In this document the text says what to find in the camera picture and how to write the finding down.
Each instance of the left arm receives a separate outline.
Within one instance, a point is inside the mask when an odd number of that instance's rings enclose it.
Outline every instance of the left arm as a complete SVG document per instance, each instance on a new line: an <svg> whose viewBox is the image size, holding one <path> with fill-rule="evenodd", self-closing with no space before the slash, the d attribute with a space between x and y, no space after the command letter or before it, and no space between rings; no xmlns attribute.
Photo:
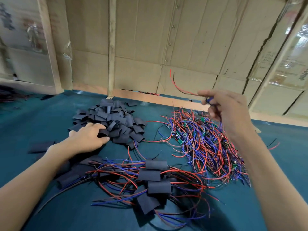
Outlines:
<svg viewBox="0 0 308 231"><path fill-rule="evenodd" d="M74 155L90 152L108 142L109 137L98 138L101 124L88 123L70 137L49 147L46 154L24 172L0 188L1 230L20 230L40 200L61 165Z"/></svg>

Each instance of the teal work mat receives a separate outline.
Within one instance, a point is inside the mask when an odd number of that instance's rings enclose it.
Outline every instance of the teal work mat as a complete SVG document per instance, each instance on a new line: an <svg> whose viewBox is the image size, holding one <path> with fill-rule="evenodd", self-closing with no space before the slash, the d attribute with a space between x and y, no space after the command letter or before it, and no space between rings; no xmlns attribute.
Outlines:
<svg viewBox="0 0 308 231"><path fill-rule="evenodd" d="M34 163L35 155L27 154L29 145L40 141L62 141L67 138L67 128L72 125L72 116L77 109L87 109L106 96L85 93L65 92L48 100L30 98L22 102L20 109L8 107L0 109L0 186L17 176ZM159 104L139 102L132 107L134 116L143 120L164 121L161 114L170 115L173 108ZM287 177L300 194L308 201L308 129L288 125L279 125L254 121L256 127L262 130L260 136L265 144L275 138L280 145L272 150L272 155L279 163ZM161 123L150 122L145 128L146 139L153 139ZM160 128L163 135L168 135L168 129ZM174 150L165 143L145 143L139 145L140 152L145 157L155 157L160 153L160 159L168 160L169 165L184 164L185 158L171 156ZM99 153L103 158L125 159L127 148L108 142ZM45 201L55 192L52 182L42 198ZM225 230L247 231L266 230L257 198L253 188L244 186L241 182L231 182L216 190L209 191L223 203L210 200L211 218L202 220L201 226L186 226L182 230ZM79 185L53 199L36 216L32 216L23 230L25 231L79 231L79 230L171 230L158 217L139 225L133 209L118 209L112 207L92 207L92 200L107 198L107 195L94 183ZM170 201L165 207L167 212L176 212L178 208Z"/></svg>

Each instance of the right arm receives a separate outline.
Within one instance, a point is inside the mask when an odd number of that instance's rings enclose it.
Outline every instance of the right arm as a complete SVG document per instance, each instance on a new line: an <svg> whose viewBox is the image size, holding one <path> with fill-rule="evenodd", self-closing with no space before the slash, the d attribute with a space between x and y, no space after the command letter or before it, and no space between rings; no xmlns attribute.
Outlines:
<svg viewBox="0 0 308 231"><path fill-rule="evenodd" d="M210 106L210 116L215 120L221 117L228 138L242 156L267 229L308 230L308 205L255 132L245 97L216 90L200 91L198 94L214 97L210 104L216 106Z"/></svg>

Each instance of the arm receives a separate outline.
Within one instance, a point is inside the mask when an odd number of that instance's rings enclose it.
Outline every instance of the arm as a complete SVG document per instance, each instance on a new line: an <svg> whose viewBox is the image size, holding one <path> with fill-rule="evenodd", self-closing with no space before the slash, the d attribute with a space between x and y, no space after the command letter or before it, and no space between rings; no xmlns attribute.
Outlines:
<svg viewBox="0 0 308 231"><path fill-rule="evenodd" d="M1 230L20 230L40 200L61 165L74 155L90 152L108 142L109 137L98 138L101 124L88 123L69 138L49 147L36 163L0 189Z"/></svg>
<svg viewBox="0 0 308 231"><path fill-rule="evenodd" d="M200 91L213 96L209 113L222 119L227 136L243 157L269 231L308 230L308 205L290 183L254 131L243 95L230 91Z"/></svg>

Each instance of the right hand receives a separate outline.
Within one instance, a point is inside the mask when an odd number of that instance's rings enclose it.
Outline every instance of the right hand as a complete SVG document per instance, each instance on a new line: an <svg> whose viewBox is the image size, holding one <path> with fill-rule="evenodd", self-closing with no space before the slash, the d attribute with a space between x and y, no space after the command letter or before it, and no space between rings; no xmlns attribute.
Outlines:
<svg viewBox="0 0 308 231"><path fill-rule="evenodd" d="M213 120L222 122L224 131L232 142L236 143L255 134L247 101L242 94L227 90L203 90L198 91L198 95L213 97L208 112Z"/></svg>

